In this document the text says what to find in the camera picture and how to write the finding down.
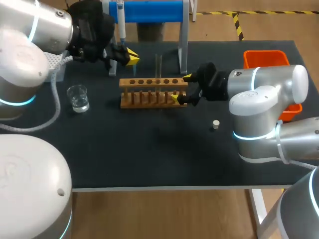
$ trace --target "wooden test tube rack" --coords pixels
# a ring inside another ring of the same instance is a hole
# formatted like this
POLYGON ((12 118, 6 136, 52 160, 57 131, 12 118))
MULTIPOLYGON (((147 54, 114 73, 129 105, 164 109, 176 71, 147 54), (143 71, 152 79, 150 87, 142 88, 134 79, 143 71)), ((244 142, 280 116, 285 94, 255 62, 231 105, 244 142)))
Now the wooden test tube rack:
POLYGON ((127 78, 120 79, 122 109, 186 107, 175 102, 171 95, 185 94, 188 83, 183 78, 127 78))

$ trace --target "small cork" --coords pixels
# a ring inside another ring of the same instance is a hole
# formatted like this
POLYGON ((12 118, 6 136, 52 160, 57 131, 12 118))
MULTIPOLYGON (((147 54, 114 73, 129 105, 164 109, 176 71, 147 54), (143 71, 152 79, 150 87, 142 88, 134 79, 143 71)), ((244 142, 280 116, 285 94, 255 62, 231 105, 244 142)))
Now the small cork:
POLYGON ((219 123, 218 120, 214 120, 214 121, 213 121, 213 128, 214 128, 214 129, 218 129, 219 124, 220 124, 220 123, 219 123))

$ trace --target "black table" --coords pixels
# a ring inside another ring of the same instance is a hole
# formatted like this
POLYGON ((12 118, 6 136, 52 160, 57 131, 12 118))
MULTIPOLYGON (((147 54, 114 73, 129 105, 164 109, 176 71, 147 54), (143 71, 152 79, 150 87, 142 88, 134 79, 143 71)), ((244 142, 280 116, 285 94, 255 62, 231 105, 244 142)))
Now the black table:
MULTIPOLYGON (((129 44, 140 55, 137 77, 154 77, 155 53, 162 54, 162 77, 178 77, 177 44, 129 44)), ((293 41, 191 42, 188 72, 212 61, 219 70, 243 68, 246 50, 283 50, 291 64, 304 62, 293 41)), ((133 77, 131 68, 118 67, 110 78, 102 63, 69 63, 58 83, 62 113, 50 127, 30 135, 54 145, 71 170, 73 188, 261 188, 292 185, 309 171, 282 162, 250 164, 239 158, 233 139, 228 102, 201 100, 197 107, 163 110, 121 110, 119 78, 133 77), (88 89, 90 109, 73 113, 66 90, 74 84, 88 89), (209 130, 213 120, 217 131, 209 130)), ((302 114, 319 115, 318 92, 310 80, 302 114)), ((50 85, 13 126, 30 127, 47 121, 54 111, 50 85)))

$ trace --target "orange container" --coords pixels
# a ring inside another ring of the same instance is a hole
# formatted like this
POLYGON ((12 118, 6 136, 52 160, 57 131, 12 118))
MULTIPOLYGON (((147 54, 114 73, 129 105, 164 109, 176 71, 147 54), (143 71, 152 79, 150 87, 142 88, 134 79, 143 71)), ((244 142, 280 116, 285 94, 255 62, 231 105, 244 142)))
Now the orange container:
MULTIPOLYGON (((245 51, 244 68, 256 68, 267 66, 289 66, 286 54, 279 50, 269 51, 245 51)), ((303 111, 301 104, 288 106, 279 117, 282 121, 291 121, 293 117, 303 111)))

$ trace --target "hazard tape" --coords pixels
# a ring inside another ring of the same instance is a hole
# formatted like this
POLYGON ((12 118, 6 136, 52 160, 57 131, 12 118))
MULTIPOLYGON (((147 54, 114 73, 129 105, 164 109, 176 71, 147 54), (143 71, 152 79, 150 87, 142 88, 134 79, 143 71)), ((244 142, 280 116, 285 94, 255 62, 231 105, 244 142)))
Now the hazard tape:
POLYGON ((243 30, 241 29, 241 26, 239 24, 239 20, 238 20, 238 14, 233 13, 232 14, 234 23, 235 23, 235 27, 236 27, 236 31, 237 31, 237 35, 240 41, 244 41, 244 35, 243 35, 243 30))
POLYGON ((221 15, 221 14, 319 14, 319 11, 202 11, 196 15, 221 15))

